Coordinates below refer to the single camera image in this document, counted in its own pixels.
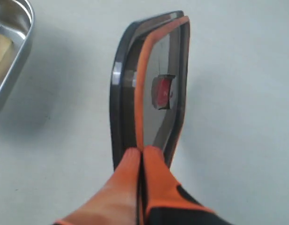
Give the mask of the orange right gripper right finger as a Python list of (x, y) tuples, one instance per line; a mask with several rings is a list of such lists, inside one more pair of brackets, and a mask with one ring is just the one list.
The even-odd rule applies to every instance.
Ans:
[(162, 151), (153, 146), (143, 150), (146, 181), (146, 225), (218, 225), (220, 219), (209, 208), (196, 203), (165, 164)]

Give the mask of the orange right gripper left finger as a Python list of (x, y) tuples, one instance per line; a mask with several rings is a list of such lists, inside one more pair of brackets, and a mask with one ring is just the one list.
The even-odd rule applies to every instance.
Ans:
[(85, 204), (56, 225), (135, 225), (141, 152), (125, 151), (115, 172), (105, 185)]

